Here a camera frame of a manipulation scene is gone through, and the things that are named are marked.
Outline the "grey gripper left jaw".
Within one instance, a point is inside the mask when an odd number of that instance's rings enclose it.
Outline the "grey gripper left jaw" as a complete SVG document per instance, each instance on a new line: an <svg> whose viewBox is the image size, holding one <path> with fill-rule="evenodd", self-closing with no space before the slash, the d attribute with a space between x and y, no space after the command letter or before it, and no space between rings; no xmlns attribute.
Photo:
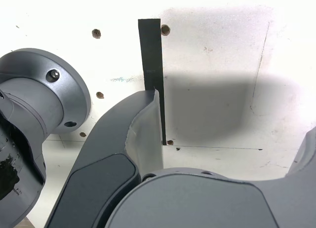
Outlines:
<svg viewBox="0 0 316 228"><path fill-rule="evenodd" d="M142 177L163 168L159 93L139 91L95 124L46 222L48 228L103 228Z"/></svg>

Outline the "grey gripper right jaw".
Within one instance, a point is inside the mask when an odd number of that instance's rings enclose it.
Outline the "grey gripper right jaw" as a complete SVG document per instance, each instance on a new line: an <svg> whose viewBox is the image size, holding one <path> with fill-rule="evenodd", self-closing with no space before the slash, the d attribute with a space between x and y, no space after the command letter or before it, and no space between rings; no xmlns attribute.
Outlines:
<svg viewBox="0 0 316 228"><path fill-rule="evenodd" d="M134 188L108 228L313 228L316 132L309 131L285 177L240 181L166 171Z"/></svg>

